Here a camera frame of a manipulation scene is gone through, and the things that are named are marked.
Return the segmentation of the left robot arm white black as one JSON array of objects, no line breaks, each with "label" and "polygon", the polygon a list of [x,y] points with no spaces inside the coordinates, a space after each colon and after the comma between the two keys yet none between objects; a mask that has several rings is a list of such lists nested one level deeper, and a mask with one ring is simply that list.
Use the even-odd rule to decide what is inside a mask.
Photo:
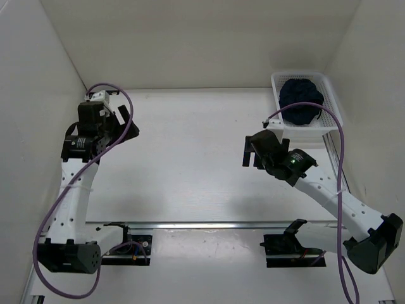
[{"label": "left robot arm white black", "polygon": [[99,168],[98,156],[114,143],[138,135],[139,129],[130,121],[126,106],[112,111],[102,101],[79,104],[78,122],[66,131],[61,152],[62,199],[47,220],[47,233],[36,249],[37,261],[48,271],[93,274],[110,249],[126,253],[132,248],[127,224],[89,225],[86,214]]}]

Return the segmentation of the navy blue shorts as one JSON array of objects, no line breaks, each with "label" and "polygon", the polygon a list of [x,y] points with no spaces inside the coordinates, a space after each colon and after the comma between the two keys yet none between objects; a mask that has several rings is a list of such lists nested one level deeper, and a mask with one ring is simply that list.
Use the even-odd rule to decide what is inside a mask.
[{"label": "navy blue shorts", "polygon": [[[316,85],[308,79],[289,79],[282,86],[279,94],[279,105],[285,108],[297,103],[315,103],[323,105],[324,96]],[[321,109],[298,105],[282,112],[283,119],[298,126],[308,125],[314,117],[319,117]]]}]

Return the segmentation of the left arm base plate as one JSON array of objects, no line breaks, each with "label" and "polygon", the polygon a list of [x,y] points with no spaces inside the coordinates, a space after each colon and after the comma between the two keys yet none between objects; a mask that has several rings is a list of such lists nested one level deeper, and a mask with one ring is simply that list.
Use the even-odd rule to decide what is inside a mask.
[{"label": "left arm base plate", "polygon": [[101,250],[101,265],[150,266],[153,235],[132,229],[124,222],[96,225],[90,237]]}]

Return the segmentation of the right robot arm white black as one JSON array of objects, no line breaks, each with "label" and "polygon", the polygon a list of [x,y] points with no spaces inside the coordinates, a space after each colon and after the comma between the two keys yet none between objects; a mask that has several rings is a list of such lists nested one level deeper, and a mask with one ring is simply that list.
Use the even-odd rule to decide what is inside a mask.
[{"label": "right robot arm white black", "polygon": [[272,131],[262,130],[246,137],[243,166],[249,166],[251,153],[256,168],[307,194],[342,220],[351,234],[342,238],[342,244],[350,261],[363,272],[376,274],[398,247],[403,227],[400,217],[382,215],[352,194],[339,193],[337,183],[314,158],[301,149],[289,149],[289,140],[279,141]]}]

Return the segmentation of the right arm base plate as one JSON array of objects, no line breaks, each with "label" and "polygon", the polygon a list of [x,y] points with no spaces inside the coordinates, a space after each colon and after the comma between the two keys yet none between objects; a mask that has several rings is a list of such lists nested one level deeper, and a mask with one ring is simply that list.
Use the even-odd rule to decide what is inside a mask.
[{"label": "right arm base plate", "polygon": [[326,267],[320,249],[303,247],[284,234],[265,234],[260,246],[265,249],[268,269]]}]

